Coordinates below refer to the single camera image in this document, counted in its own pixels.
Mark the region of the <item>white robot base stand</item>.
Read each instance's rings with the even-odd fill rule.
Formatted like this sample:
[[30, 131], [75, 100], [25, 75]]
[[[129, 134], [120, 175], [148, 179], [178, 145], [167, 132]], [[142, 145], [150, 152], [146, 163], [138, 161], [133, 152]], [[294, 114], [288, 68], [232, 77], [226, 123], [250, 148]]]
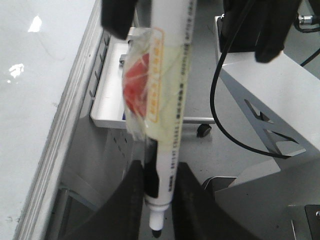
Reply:
[[229, 53], [220, 78], [271, 160], [215, 192], [217, 204], [261, 240], [320, 237], [320, 82], [284, 53], [258, 63]]

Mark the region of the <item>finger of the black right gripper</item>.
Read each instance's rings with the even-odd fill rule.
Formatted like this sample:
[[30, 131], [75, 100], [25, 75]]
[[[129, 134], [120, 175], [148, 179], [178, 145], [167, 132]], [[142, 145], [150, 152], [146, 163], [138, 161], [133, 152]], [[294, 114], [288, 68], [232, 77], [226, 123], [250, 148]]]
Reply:
[[125, 40], [134, 18], [137, 0], [102, 0], [101, 26], [109, 34]]

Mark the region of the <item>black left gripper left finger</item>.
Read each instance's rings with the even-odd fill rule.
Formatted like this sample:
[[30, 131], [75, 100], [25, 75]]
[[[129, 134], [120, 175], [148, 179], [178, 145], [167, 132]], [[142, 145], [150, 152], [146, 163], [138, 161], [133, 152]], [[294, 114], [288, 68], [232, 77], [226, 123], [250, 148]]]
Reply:
[[144, 199], [144, 173], [134, 160], [107, 202], [64, 240], [137, 240]]

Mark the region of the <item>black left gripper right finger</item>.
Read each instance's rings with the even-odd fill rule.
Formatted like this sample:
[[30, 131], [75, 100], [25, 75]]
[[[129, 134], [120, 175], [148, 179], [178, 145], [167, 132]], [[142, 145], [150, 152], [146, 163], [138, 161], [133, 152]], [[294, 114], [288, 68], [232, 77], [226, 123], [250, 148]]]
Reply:
[[177, 168], [172, 200], [176, 240], [256, 240], [258, 237], [225, 213], [201, 186], [186, 162]]

